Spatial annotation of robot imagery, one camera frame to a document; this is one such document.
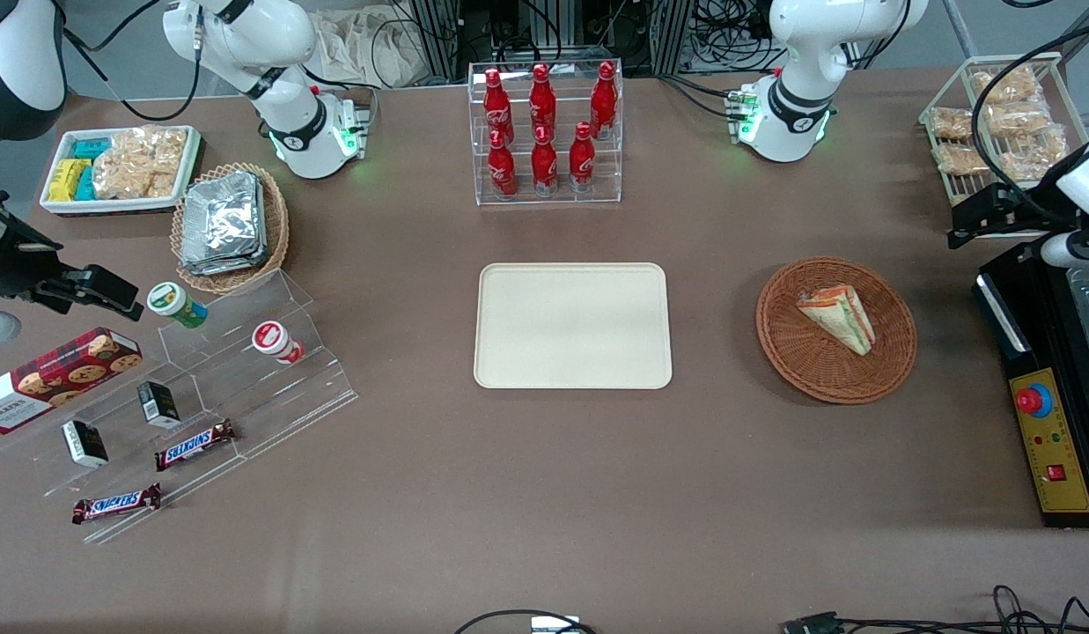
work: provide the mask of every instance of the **red emergency stop button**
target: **red emergency stop button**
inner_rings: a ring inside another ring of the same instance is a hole
[[[1018,412],[1043,418],[1052,412],[1052,393],[1043,385],[1032,383],[1014,394],[1014,405],[1018,406]]]

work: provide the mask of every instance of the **red bottle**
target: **red bottle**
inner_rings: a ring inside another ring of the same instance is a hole
[[[485,69],[485,121],[490,130],[504,135],[505,145],[512,144],[512,105],[501,87],[501,73],[495,68]]]
[[[531,111],[533,130],[543,125],[555,136],[555,92],[548,77],[548,64],[533,66],[533,89],[528,93],[528,108]]]
[[[595,144],[591,142],[591,124],[579,121],[576,124],[576,141],[572,144],[571,160],[572,192],[586,194],[591,191],[591,173],[595,170]]]
[[[533,188],[541,198],[555,196],[560,188],[555,176],[555,148],[552,148],[552,132],[543,125],[536,126],[536,147],[533,147]]]
[[[517,173],[513,169],[512,153],[504,147],[504,134],[500,130],[489,131],[489,175],[493,188],[501,200],[512,199],[517,193]]]
[[[611,139],[615,124],[619,88],[613,83],[613,62],[600,64],[600,80],[591,90],[591,135],[598,141]]]

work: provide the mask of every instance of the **cookie image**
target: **cookie image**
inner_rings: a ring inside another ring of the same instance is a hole
[[[50,402],[50,405],[52,406],[60,406],[64,404],[64,402],[71,401],[73,398],[78,397],[78,394],[81,393],[82,392],[77,392],[77,390],[74,390],[74,392],[57,393],[54,394],[54,397],[49,398],[48,402]]]
[[[125,356],[119,356],[114,358],[113,363],[110,364],[110,369],[114,373],[125,373],[134,365],[140,364],[139,354],[126,354]]]
[[[50,392],[50,388],[44,383],[44,380],[39,377],[39,373],[32,373],[28,376],[21,379],[20,383],[16,385],[16,390],[20,393],[32,393],[38,394]]]
[[[93,356],[105,359],[113,356],[113,353],[118,352],[119,349],[118,344],[113,342],[113,338],[110,338],[109,336],[98,336],[97,338],[89,340],[89,345],[86,346],[86,350],[88,350],[89,354],[93,354]]]
[[[66,378],[73,383],[89,383],[89,381],[97,381],[105,375],[106,368],[100,365],[83,365],[81,368],[71,369]]]

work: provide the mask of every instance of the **foil-wrapped package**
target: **foil-wrapped package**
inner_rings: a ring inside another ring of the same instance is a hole
[[[231,172],[191,185],[182,218],[181,266],[213,276],[265,264],[262,183],[250,172]]]

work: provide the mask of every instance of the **clear acrylic rack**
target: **clear acrylic rack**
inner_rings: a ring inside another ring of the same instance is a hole
[[[161,483],[162,511],[203,485],[257,458],[356,398],[340,361],[322,343],[306,312],[310,296],[282,270],[245,289],[211,301],[198,329],[172,322],[159,330],[160,350],[147,350],[137,368],[105,383],[96,400],[73,402],[32,420],[9,435],[4,450],[36,466],[44,504],[57,522],[69,522],[81,499],[130,493]],[[302,342],[306,355],[282,365],[258,353],[250,334],[273,319]],[[173,429],[147,425],[136,386],[155,381],[169,387],[181,412]],[[71,461],[61,426],[82,420],[98,428],[109,463],[100,468]],[[237,438],[211,447],[158,473],[154,454],[203,429],[230,420]],[[73,529],[87,545],[101,545],[155,513],[102,517]]]
[[[611,141],[595,142],[595,172],[591,191],[572,192],[568,185],[567,156],[576,139],[576,124],[591,117],[591,89],[600,76],[603,60],[553,62],[552,88],[555,89],[555,141],[552,146],[559,157],[560,190],[555,196],[541,198],[533,191],[533,132],[528,113],[528,93],[533,87],[531,63],[470,64],[470,148],[475,162],[475,193],[478,205],[531,204],[605,204],[622,199],[623,81],[622,60],[615,63],[615,85],[619,89],[615,133]],[[485,121],[485,69],[501,71],[501,84],[512,101],[513,164],[517,172],[517,193],[512,200],[497,197],[489,173],[489,124]]]

